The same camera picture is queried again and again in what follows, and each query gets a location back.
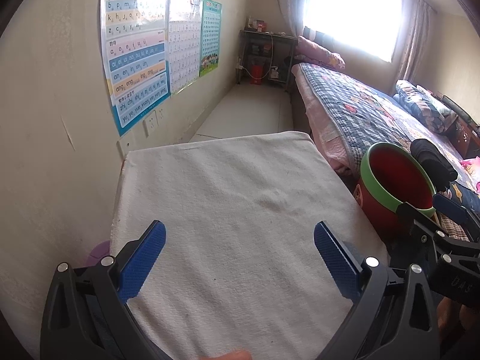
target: red bucket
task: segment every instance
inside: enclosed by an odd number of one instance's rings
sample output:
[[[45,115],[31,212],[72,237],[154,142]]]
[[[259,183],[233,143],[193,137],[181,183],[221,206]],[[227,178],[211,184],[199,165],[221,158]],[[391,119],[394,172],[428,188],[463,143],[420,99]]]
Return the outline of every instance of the red bucket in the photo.
[[[395,214],[399,204],[408,202],[429,218],[433,216],[435,188],[420,164],[398,146],[371,145],[361,161],[360,174],[354,197],[384,242],[404,231]]]
[[[262,85],[263,66],[254,64],[251,67],[251,79],[250,83],[255,85]]]

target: black cloth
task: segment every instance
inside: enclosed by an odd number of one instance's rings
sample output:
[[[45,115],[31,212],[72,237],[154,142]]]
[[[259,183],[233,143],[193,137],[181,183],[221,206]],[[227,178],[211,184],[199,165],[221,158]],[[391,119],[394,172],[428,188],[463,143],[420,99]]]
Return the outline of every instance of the black cloth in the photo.
[[[457,180],[457,171],[429,140],[414,140],[410,145],[410,153],[425,169],[438,192],[446,191],[450,187],[450,181]]]

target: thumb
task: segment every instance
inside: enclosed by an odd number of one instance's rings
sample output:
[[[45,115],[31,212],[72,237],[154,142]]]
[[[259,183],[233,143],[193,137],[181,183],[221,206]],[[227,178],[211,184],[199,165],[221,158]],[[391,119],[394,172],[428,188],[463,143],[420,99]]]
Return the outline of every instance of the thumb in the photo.
[[[220,357],[202,357],[200,360],[252,360],[251,354],[247,350],[236,350]]]

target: white cable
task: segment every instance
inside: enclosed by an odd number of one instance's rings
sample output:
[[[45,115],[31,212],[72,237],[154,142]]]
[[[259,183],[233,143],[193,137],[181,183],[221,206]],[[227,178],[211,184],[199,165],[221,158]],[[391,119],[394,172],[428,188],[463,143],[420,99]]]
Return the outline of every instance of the white cable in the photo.
[[[270,57],[270,67],[268,68],[267,73],[266,73],[263,77],[261,77],[261,78],[258,79],[258,78],[256,78],[256,77],[252,76],[246,67],[242,67],[243,69],[246,70],[246,72],[248,73],[248,75],[249,75],[250,77],[252,77],[254,80],[263,80],[266,76],[268,76],[268,75],[270,74],[270,71],[272,70],[272,64],[273,64],[273,36],[272,36],[272,34],[269,34],[269,35],[270,35],[270,38],[272,38],[272,51],[271,51],[272,56]]]

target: wall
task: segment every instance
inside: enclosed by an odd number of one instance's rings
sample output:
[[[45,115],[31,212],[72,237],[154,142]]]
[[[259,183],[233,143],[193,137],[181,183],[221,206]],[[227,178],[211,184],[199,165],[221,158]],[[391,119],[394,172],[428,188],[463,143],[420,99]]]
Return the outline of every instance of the wall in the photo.
[[[185,142],[234,84],[246,0],[223,4],[220,66],[162,103],[138,147]],[[0,308],[38,354],[61,261],[109,239],[122,165],[102,66],[99,0],[24,0],[0,39]]]
[[[345,60],[344,73],[389,95],[400,66],[400,54],[405,44],[410,9],[411,0],[406,0],[404,9],[406,14],[391,63],[362,50],[335,42],[330,51],[339,53]],[[290,33],[280,12],[278,0],[248,0],[247,14],[253,19],[265,20],[268,23],[268,31]]]
[[[480,37],[465,17],[441,14],[418,83],[450,97],[480,122]]]

